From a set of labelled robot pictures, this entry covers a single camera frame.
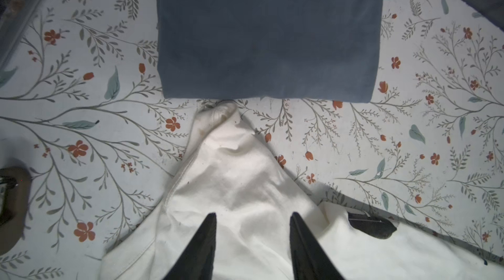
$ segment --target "folded towel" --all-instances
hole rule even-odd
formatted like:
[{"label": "folded towel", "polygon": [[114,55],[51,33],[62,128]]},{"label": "folded towel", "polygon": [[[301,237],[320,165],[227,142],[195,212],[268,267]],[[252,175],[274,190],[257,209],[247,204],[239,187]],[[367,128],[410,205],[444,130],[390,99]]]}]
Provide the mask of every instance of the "folded towel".
[{"label": "folded towel", "polygon": [[165,97],[367,102],[382,0],[157,0]]}]

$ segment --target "floral tablecloth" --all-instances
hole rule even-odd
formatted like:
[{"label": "floral tablecloth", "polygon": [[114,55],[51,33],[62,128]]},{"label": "floral tablecloth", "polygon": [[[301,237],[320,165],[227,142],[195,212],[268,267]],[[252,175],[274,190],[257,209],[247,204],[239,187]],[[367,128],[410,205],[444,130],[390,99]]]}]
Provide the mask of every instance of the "floral tablecloth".
[{"label": "floral tablecloth", "polygon": [[[382,14],[371,103],[236,100],[243,119],[314,201],[386,210],[502,263],[504,34],[460,0]],[[217,101],[162,97],[156,27],[155,0],[45,0],[1,69],[3,161],[33,184],[0,278],[95,279],[162,197]]]}]

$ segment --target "white fabric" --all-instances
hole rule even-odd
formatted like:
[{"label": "white fabric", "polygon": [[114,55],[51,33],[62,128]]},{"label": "white fabric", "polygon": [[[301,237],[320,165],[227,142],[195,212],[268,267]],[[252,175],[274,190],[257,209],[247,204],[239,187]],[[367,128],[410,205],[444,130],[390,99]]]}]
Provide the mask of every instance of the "white fabric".
[{"label": "white fabric", "polygon": [[162,279],[210,212],[217,213],[212,279],[293,279],[293,211],[347,280],[504,278],[504,268],[412,227],[399,225],[379,240],[352,228],[345,208],[317,207],[232,103],[197,115],[185,161],[167,190],[139,228],[105,255],[101,279]]}]

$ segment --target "floral pattern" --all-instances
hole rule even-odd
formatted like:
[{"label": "floral pattern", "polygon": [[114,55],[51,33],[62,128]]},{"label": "floral pattern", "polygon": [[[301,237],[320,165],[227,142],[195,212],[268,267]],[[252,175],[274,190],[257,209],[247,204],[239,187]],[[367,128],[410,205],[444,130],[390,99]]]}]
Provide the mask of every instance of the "floral pattern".
[{"label": "floral pattern", "polygon": [[[313,201],[402,220],[502,263],[504,34],[445,2],[450,11],[384,0],[370,103],[235,102]],[[163,98],[156,28],[155,0],[45,0],[25,31],[1,72],[0,125],[33,182],[1,277],[96,278],[96,259],[162,197],[192,117],[219,101]]]}]

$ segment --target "leaf pattern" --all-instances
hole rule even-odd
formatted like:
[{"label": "leaf pattern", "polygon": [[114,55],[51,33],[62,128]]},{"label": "leaf pattern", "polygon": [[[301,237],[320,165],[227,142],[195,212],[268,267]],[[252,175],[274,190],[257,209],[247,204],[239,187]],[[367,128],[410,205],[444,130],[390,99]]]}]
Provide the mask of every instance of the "leaf pattern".
[{"label": "leaf pattern", "polygon": [[411,129],[409,131],[409,134],[412,139],[422,141],[423,144],[425,144],[425,137],[422,135],[422,133],[420,132],[420,130],[418,129],[418,127],[416,125],[411,125]]},{"label": "leaf pattern", "polygon": [[[234,102],[313,200],[387,211],[502,263],[504,34],[443,2],[384,0],[369,103]],[[24,239],[0,277],[96,278],[100,257],[83,246],[117,245],[155,207],[193,115],[220,102],[165,99],[157,50],[155,0],[42,4],[0,72],[2,130],[23,139],[9,149],[30,156],[33,179]]]}]

